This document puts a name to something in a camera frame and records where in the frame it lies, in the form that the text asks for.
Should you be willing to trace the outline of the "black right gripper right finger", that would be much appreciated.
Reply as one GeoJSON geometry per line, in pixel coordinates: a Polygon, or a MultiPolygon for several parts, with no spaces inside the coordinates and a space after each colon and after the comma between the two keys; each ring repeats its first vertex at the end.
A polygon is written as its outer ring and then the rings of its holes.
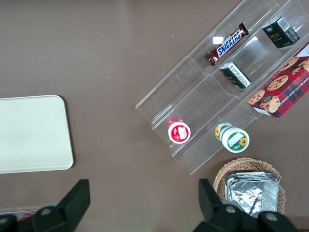
{"type": "Polygon", "coordinates": [[[235,206],[223,204],[208,179],[198,185],[199,206],[204,217],[195,232],[242,232],[242,212],[235,206]]]}

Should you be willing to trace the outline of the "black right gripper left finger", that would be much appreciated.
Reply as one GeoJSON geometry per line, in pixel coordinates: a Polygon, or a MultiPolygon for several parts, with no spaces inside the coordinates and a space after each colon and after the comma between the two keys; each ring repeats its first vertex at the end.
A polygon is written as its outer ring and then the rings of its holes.
{"type": "Polygon", "coordinates": [[[56,205],[32,216],[35,232],[73,232],[90,206],[89,180],[81,179],[56,205]]]}

